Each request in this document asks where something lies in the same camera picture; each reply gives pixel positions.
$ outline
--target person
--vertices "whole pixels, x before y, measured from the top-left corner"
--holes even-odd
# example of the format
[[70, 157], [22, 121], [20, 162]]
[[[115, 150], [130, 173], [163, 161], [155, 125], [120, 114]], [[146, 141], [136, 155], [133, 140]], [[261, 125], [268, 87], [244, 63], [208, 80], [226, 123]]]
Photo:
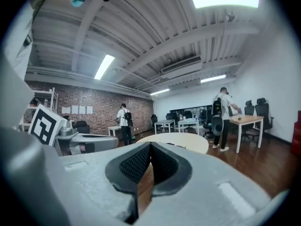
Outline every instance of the person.
[[[222, 119], [223, 119], [223, 130], [222, 130], [222, 145], [220, 148], [221, 152], [225, 152], [229, 150], [229, 147], [226, 146], [228, 140], [228, 132], [230, 126], [230, 116], [229, 116], [229, 106], [232, 106], [238, 113], [241, 114], [241, 109], [234, 103], [233, 99], [229, 96], [226, 87], [222, 87], [218, 95], [213, 99], [215, 101], [217, 98], [220, 98], [222, 101]], [[214, 144], [212, 146], [213, 149], [218, 148], [220, 145], [218, 144], [220, 141], [220, 136], [214, 137]]]
[[[32, 50], [33, 12], [39, 1], [42, 0], [28, 0], [24, 4], [9, 27], [1, 45], [7, 61], [22, 80], [25, 78]], [[78, 7], [84, 0], [69, 1]]]
[[130, 112], [126, 108], [126, 104], [121, 104], [121, 109], [118, 111], [117, 119], [120, 118], [120, 126], [121, 126], [121, 134], [123, 137], [124, 145], [130, 145], [132, 144], [132, 133], [131, 128], [128, 126], [127, 120], [124, 118], [124, 114], [127, 112]]

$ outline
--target desk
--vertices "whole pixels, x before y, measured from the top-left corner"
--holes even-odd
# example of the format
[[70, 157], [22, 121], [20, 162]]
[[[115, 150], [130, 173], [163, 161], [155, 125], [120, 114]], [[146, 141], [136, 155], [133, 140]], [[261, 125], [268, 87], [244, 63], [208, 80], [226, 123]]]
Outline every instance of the desk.
[[144, 141], [172, 143], [174, 145], [186, 148], [190, 151], [202, 154], [206, 154], [209, 148], [208, 141], [205, 138], [191, 133], [162, 133], [144, 137], [138, 142]]
[[181, 125], [196, 125], [197, 127], [197, 133], [199, 135], [199, 121], [195, 121], [194, 119], [186, 119], [184, 121], [179, 121], [179, 132], [181, 132]]
[[155, 126], [155, 134], [157, 134], [157, 127], [156, 127], [156, 124], [159, 124], [159, 125], [163, 125], [163, 132], [164, 132], [164, 126], [165, 125], [168, 125], [168, 132], [170, 133], [170, 124], [171, 123], [174, 123], [174, 128], [175, 128], [175, 120], [164, 120], [164, 121], [158, 121], [158, 122], [155, 122], [154, 123], [154, 126]]
[[115, 135], [115, 131], [116, 131], [116, 130], [120, 130], [120, 129], [121, 129], [121, 126], [110, 126], [110, 127], [108, 127], [109, 136], [111, 135], [110, 130], [113, 131], [113, 136], [116, 136], [116, 135]]
[[263, 116], [254, 116], [254, 115], [242, 115], [241, 120], [238, 120], [238, 115], [232, 116], [230, 122], [233, 124], [238, 125], [238, 138], [237, 138], [237, 146], [236, 146], [236, 153], [239, 152], [240, 148], [240, 140], [241, 140], [241, 126], [252, 124], [255, 122], [260, 122], [260, 133], [259, 133], [259, 140], [258, 140], [258, 148], [261, 146], [262, 140], [262, 132], [263, 132]]

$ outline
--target black backpack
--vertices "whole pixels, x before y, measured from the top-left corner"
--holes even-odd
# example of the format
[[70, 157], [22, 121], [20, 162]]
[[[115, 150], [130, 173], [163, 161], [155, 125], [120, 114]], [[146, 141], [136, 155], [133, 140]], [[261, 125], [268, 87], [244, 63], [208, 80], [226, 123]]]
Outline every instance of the black backpack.
[[222, 116], [222, 100], [219, 97], [213, 102], [212, 116]]
[[132, 114], [130, 112], [125, 112], [124, 113], [124, 119], [126, 119], [127, 125], [129, 127], [133, 127]]

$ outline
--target black pants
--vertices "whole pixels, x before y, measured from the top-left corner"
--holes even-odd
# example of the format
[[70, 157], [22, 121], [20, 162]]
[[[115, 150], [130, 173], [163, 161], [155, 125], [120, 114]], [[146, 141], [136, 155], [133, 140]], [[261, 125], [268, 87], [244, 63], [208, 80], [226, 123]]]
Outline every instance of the black pants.
[[121, 126], [121, 134], [123, 137], [124, 145], [132, 144], [131, 128], [128, 126]]
[[[221, 146], [221, 149], [224, 149], [225, 145], [227, 143], [229, 127], [230, 127], [230, 120], [224, 120], [224, 128], [222, 129], [222, 146]], [[220, 141], [220, 137], [221, 136], [215, 136], [214, 137], [214, 145], [218, 144], [218, 142]]]

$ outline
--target paper on wall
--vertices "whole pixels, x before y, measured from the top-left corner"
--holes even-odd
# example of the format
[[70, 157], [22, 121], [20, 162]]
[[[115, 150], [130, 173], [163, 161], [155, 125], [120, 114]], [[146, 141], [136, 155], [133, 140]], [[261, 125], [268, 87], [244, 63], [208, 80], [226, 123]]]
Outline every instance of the paper on wall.
[[87, 114], [93, 114], [93, 106], [87, 106]]
[[78, 114], [79, 113], [79, 106], [73, 105], [72, 106], [72, 114]]
[[62, 114], [70, 114], [70, 107], [62, 107]]
[[80, 114], [86, 114], [86, 107], [85, 106], [79, 106], [79, 113]]

